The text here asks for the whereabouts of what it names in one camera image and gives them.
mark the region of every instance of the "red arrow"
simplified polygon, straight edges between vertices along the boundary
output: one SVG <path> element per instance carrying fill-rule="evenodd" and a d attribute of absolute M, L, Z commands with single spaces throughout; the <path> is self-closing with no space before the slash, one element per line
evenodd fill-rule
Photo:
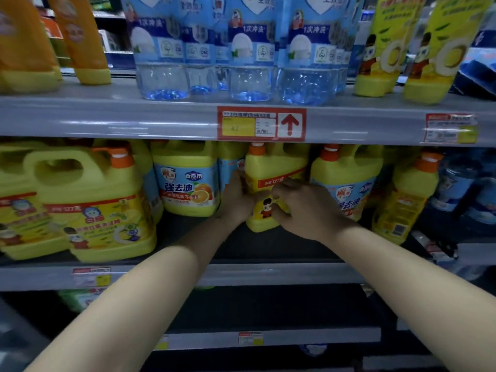
<path fill-rule="evenodd" d="M 288 136 L 293 134 L 293 124 L 300 125 L 300 122 L 294 118 L 292 114 L 289 114 L 281 121 L 281 125 L 288 124 Z"/>

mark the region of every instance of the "left arm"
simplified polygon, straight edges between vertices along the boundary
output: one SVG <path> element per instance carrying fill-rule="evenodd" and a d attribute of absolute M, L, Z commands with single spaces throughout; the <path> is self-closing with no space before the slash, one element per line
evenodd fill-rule
<path fill-rule="evenodd" d="M 215 215 L 123 275 L 26 372 L 139 371 L 220 244 L 263 196 L 243 193 L 236 171 Z"/>

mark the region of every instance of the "hand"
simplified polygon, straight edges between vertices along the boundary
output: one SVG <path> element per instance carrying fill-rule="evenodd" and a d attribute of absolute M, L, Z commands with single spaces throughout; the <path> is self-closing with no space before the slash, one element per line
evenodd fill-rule
<path fill-rule="evenodd" d="M 272 188 L 272 197 L 286 202 L 291 212 L 288 214 L 273 203 L 272 217 L 286 231 L 306 239 L 326 244 L 336 232 L 356 225 L 343 215 L 325 187 L 285 179 Z"/>
<path fill-rule="evenodd" d="M 245 173 L 236 170 L 231 175 L 229 185 L 222 192 L 222 201 L 216 216 L 239 226 L 250 216 L 255 204 L 268 195 L 270 195 L 268 190 L 248 193 Z"/>

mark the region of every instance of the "left hand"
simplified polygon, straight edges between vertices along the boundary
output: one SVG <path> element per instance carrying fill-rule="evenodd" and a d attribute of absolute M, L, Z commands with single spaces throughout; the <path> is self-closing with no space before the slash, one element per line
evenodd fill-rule
<path fill-rule="evenodd" d="M 269 190 L 248 193 L 245 173 L 236 170 L 231 175 L 229 185 L 222 192 L 222 200 L 216 216 L 239 226 L 250 216 L 255 204 L 269 195 Z"/>

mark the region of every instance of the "forearm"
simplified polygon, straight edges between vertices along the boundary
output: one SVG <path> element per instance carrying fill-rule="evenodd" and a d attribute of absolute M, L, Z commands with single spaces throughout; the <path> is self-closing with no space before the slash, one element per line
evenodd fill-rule
<path fill-rule="evenodd" d="M 328 240 L 450 370 L 494 369 L 496 298 L 361 227 Z"/>
<path fill-rule="evenodd" d="M 138 371 L 236 226 L 214 216 L 147 258 L 78 316 L 27 371 Z"/>

